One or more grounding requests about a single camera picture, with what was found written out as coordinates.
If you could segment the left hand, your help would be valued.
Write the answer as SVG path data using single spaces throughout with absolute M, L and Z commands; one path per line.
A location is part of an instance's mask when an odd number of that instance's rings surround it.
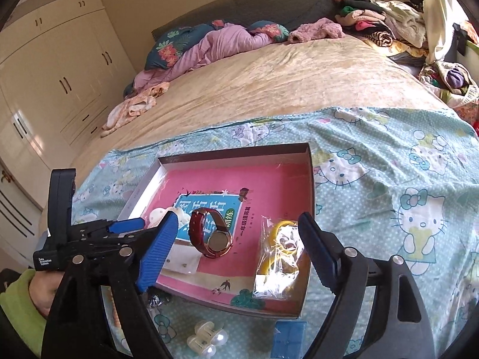
M 33 305 L 45 318 L 48 317 L 55 294 L 63 279 L 61 271 L 36 271 L 28 286 Z

